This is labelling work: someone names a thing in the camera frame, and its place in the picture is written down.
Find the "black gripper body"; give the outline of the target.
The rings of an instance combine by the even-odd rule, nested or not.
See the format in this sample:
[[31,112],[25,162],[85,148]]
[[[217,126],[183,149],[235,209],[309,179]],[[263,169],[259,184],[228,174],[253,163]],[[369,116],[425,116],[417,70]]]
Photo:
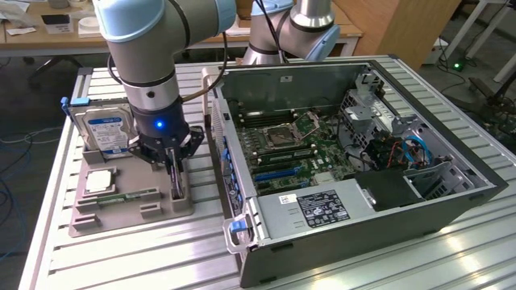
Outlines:
[[139,142],[153,148],[164,157],[164,149],[173,148],[180,157],[180,144],[189,133],[189,126],[184,119],[183,103],[173,101],[164,109],[144,110],[132,106],[136,121]]

